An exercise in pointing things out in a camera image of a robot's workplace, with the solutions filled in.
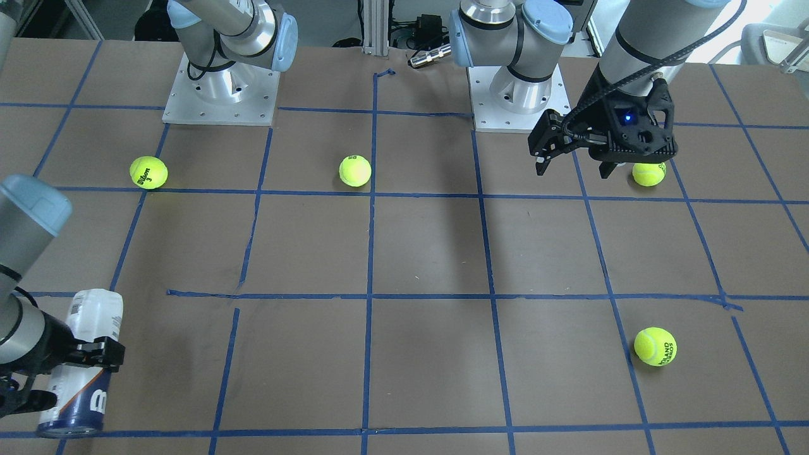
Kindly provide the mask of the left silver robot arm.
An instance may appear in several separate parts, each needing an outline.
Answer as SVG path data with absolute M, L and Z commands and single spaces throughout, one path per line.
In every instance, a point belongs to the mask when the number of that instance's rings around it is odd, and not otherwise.
M 528 137 L 535 172 L 586 148 L 609 178 L 621 163 L 661 164 L 676 156 L 669 83 L 693 50 L 722 33 L 710 26 L 725 1 L 631 1 L 569 113 L 542 113 Z M 555 1 L 462 1 L 449 42 L 461 67 L 495 66 L 500 104 L 517 111 L 517 87 L 545 87 L 574 34 L 574 18 Z

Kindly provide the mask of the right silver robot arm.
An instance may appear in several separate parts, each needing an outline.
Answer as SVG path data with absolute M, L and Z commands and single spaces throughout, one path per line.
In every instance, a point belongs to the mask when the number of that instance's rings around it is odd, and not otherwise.
M 234 64 L 281 73 L 298 46 L 296 18 L 269 1 L 169 1 L 167 13 L 200 77 Z M 38 375 L 62 366 L 115 373 L 125 348 L 113 335 L 81 337 L 44 313 L 18 283 L 73 211 L 64 194 L 33 176 L 2 181 L 2 416 L 49 411 L 58 394 L 37 391 Z

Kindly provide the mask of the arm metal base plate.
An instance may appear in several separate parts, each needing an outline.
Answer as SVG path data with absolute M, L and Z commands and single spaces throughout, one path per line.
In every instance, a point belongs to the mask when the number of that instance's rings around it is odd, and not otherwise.
M 281 73 L 235 63 L 219 72 L 198 72 L 182 55 L 162 122 L 188 126 L 262 126 L 274 122 Z
M 520 80 L 505 66 L 467 69 L 477 132 L 531 133 L 547 109 L 566 114 L 570 101 L 559 67 L 548 80 Z

